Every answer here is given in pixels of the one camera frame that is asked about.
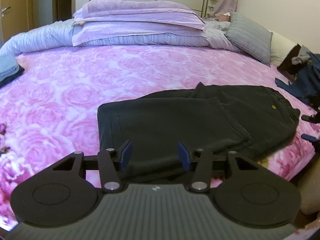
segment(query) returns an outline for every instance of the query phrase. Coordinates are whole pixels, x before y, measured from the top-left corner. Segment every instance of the bed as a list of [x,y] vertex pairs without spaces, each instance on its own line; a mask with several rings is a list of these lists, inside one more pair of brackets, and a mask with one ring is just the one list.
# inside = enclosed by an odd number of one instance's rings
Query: bed
[[[0,157],[0,227],[16,225],[10,208],[12,190],[33,174],[73,151],[99,151],[97,108],[107,102],[134,99],[169,89],[205,85],[262,85],[281,92],[302,114],[314,110],[276,87],[284,77],[252,57],[227,50],[182,46],[61,47],[21,54],[25,73],[3,87],[1,141],[11,149]],[[300,120],[292,143],[259,163],[290,180],[313,157],[302,133],[318,136],[320,128]],[[99,176],[87,174],[99,187]],[[212,186],[219,183],[212,181]]]

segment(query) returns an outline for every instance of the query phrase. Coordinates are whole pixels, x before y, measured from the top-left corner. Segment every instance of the folded lavender towel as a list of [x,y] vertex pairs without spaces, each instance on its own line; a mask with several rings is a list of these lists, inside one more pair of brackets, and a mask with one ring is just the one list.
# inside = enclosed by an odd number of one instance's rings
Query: folded lavender towel
[[5,55],[0,57],[0,82],[7,77],[17,73],[19,64],[13,55]]

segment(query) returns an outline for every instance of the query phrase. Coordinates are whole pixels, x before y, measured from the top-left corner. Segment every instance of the gray striped pillow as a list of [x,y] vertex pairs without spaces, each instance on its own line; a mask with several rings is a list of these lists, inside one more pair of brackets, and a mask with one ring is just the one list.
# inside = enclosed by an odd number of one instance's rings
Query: gray striped pillow
[[231,13],[231,24],[225,34],[234,45],[248,52],[265,65],[270,65],[272,33],[236,12]]

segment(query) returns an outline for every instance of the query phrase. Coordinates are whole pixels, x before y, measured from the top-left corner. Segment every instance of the black pants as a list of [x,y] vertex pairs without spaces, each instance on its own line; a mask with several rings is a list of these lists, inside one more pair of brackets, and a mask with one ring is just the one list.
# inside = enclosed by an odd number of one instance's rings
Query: black pants
[[179,164],[179,141],[193,149],[235,150],[259,160],[292,140],[299,115],[271,88],[199,83],[191,90],[101,105],[100,148],[118,148],[130,139],[130,175]]

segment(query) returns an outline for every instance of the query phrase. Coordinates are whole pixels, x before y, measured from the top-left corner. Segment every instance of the logo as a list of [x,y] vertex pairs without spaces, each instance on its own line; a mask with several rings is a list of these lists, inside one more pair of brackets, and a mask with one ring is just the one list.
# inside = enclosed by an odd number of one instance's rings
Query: logo
[[161,190],[161,188],[159,186],[154,186],[151,188],[153,191],[159,191]]

